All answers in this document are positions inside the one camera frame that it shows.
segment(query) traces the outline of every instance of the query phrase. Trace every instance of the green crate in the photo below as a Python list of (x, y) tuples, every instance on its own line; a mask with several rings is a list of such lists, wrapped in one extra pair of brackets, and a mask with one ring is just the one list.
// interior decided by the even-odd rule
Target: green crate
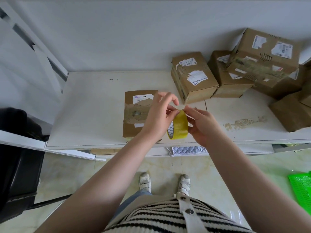
[(309, 173), (288, 176), (299, 205), (311, 215), (311, 176)]

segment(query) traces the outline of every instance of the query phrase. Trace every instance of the beige marble floor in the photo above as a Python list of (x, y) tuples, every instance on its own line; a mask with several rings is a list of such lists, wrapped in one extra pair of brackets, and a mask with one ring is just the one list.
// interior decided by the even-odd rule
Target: beige marble floor
[[(287, 175), (311, 170), (309, 150), (249, 158), (292, 198), (294, 195)], [(36, 202), (73, 193), (105, 163), (46, 153)], [(153, 194), (169, 195), (176, 192), (180, 174), (188, 174), (191, 178), (190, 196), (215, 206), (233, 220), (248, 226), (209, 156), (145, 158), (128, 188), (125, 199), (138, 190), (138, 176), (141, 172), (150, 174)], [(59, 204), (60, 202), (25, 211), (22, 215), (0, 224), (0, 232), (32, 233)]]

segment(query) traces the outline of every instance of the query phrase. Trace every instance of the jeans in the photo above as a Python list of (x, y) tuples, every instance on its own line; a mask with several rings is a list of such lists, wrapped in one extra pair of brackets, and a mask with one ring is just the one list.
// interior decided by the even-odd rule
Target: jeans
[(110, 221), (112, 221), (116, 216), (118, 216), (120, 214), (120, 212), (122, 212), (137, 197), (139, 197), (141, 195), (145, 195), (145, 194), (146, 195), (152, 195), (150, 192), (147, 192), (145, 190), (139, 190), (135, 194), (133, 194), (132, 196), (130, 196), (126, 200), (124, 200), (124, 202), (122, 204), (120, 204), (120, 206), (118, 207), (117, 211), (115, 212), (115, 215), (112, 217), (112, 219)]

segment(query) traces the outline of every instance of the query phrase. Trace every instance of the knit fabric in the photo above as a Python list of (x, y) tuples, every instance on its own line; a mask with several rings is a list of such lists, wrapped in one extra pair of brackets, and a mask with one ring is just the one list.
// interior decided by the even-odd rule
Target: knit fabric
[[(208, 232), (253, 232), (229, 219), (218, 209), (191, 198), (196, 214), (202, 220)], [(185, 219), (179, 211), (177, 199), (160, 201), (139, 207), (125, 215), (104, 232), (187, 232)]]

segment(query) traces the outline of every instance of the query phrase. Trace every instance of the white table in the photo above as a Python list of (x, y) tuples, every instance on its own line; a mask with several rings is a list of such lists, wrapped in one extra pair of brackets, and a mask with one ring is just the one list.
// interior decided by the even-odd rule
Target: white table
[[(72, 150), (124, 146), (124, 93), (131, 90), (170, 91), (180, 99), (170, 72), (72, 72), (64, 88), (61, 109), (47, 148)], [(203, 110), (207, 106), (222, 129), (245, 151), (260, 153), (261, 144), (264, 144), (263, 150), (271, 153), (270, 144), (311, 142), (310, 128), (293, 133), (283, 128), (268, 108), (273, 101), (250, 89), (241, 98), (212, 98), (191, 106)], [(177, 106), (178, 109), (183, 107), (182, 104)], [(165, 134), (154, 147), (196, 145), (191, 135), (170, 140)]]

